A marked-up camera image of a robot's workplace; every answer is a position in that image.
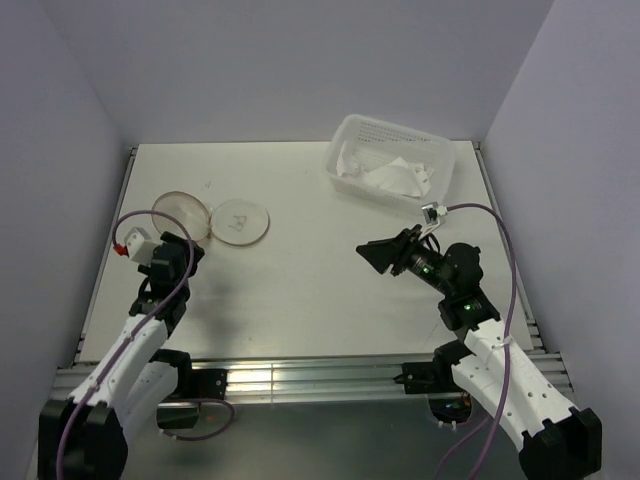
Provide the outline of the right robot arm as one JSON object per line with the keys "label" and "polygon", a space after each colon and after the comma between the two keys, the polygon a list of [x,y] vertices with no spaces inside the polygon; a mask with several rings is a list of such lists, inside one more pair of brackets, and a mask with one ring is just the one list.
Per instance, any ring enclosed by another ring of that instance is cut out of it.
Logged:
{"label": "right robot arm", "polygon": [[378,273],[410,272],[442,294],[438,310],[455,340],[439,347],[426,384],[469,393],[513,442],[529,479],[584,479],[602,466],[602,423],[541,373],[506,332],[480,287],[480,250],[454,243],[425,247],[420,229],[356,248]]}

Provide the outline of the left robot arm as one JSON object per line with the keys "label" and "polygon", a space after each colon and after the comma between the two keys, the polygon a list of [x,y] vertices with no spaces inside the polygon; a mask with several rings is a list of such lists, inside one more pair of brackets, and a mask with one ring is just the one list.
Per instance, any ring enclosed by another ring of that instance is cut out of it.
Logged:
{"label": "left robot arm", "polygon": [[115,249],[137,263],[143,282],[105,357],[65,399],[42,408],[40,479],[120,478],[140,425],[162,400],[183,399],[195,386],[189,355],[163,346],[186,312],[203,249],[169,232],[158,243],[132,233]]}

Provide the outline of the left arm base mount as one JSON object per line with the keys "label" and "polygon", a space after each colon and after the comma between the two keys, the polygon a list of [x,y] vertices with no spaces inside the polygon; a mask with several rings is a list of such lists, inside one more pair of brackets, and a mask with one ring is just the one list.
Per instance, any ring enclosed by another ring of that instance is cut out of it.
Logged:
{"label": "left arm base mount", "polygon": [[[197,442],[225,432],[236,416],[235,407],[226,400],[227,377],[228,371],[222,368],[190,370],[184,378],[179,377],[176,390],[157,409],[156,423],[160,433],[176,441]],[[229,412],[226,422],[208,434],[177,434],[177,430],[196,426],[206,404],[225,407]]]}

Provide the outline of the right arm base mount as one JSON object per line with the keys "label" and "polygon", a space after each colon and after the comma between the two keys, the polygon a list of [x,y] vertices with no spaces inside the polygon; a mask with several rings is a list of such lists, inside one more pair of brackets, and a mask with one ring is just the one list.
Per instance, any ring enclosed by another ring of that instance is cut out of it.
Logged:
{"label": "right arm base mount", "polygon": [[472,414],[471,397],[453,383],[451,375],[436,361],[407,362],[393,378],[406,395],[425,395],[431,415],[446,425],[467,422]]}

